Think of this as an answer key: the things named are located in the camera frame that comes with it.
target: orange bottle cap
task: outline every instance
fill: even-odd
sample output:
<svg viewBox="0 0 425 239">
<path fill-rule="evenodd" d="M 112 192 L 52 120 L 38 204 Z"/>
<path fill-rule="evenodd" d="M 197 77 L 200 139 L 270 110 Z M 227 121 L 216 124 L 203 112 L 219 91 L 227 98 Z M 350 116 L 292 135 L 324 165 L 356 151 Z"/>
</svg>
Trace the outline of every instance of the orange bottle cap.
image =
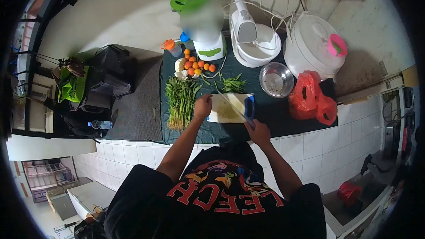
<svg viewBox="0 0 425 239">
<path fill-rule="evenodd" d="M 173 40 L 166 40 L 165 42 L 162 43 L 162 45 L 160 46 L 161 49 L 167 49 L 170 50 L 172 49 L 174 46 L 176 45 L 176 43 Z"/>
</svg>

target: blender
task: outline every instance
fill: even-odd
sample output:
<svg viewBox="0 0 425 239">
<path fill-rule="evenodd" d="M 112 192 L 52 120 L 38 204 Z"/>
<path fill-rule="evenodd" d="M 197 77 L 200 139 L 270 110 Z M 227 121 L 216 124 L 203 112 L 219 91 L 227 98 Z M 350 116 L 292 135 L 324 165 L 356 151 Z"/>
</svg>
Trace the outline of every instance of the blender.
<svg viewBox="0 0 425 239">
<path fill-rule="evenodd" d="M 221 32 L 224 15 L 216 0 L 171 0 L 170 5 L 180 14 L 182 29 L 193 40 L 200 60 L 212 61 L 226 55 Z"/>
</svg>

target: cauliflower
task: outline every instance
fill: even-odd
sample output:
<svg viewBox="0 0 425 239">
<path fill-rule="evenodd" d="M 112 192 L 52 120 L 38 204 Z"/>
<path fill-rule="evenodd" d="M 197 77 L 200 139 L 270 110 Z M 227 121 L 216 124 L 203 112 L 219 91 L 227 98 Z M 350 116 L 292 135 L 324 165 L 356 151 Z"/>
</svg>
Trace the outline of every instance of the cauliflower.
<svg viewBox="0 0 425 239">
<path fill-rule="evenodd" d="M 176 76 L 180 81 L 186 80 L 188 74 L 189 73 L 187 70 L 182 70 L 181 72 L 174 72 L 174 76 Z"/>
<path fill-rule="evenodd" d="M 184 70 L 184 63 L 186 63 L 186 60 L 184 58 L 179 58 L 176 60 L 176 62 L 174 63 L 174 69 L 176 70 L 176 72 L 181 72 L 182 70 Z"/>
</svg>

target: red plastic bag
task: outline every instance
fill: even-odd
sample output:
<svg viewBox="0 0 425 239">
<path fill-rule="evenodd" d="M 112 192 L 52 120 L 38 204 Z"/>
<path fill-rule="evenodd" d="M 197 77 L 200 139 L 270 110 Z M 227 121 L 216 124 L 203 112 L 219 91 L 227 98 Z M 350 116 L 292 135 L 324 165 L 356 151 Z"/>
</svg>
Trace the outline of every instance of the red plastic bag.
<svg viewBox="0 0 425 239">
<path fill-rule="evenodd" d="M 317 120 L 322 124 L 332 125 L 337 118 L 337 114 L 337 103 L 332 98 L 321 93 L 317 99 Z"/>
<path fill-rule="evenodd" d="M 337 118 L 337 103 L 323 95 L 321 79 L 315 71 L 304 71 L 289 95 L 290 115 L 298 120 L 317 118 L 325 125 L 332 125 Z"/>
<path fill-rule="evenodd" d="M 303 112 L 314 110 L 317 108 L 317 97 L 320 93 L 322 90 L 314 74 L 304 71 L 298 75 L 297 84 L 289 95 L 289 102 Z"/>
</svg>

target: red basket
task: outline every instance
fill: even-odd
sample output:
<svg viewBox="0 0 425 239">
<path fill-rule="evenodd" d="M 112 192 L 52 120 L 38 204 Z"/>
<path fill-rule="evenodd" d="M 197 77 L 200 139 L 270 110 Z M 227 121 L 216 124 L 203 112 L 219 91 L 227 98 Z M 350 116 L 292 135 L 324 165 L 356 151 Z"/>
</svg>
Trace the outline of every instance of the red basket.
<svg viewBox="0 0 425 239">
<path fill-rule="evenodd" d="M 345 206 L 351 206 L 359 198 L 362 188 L 351 182 L 344 182 L 338 189 L 337 196 Z"/>
</svg>

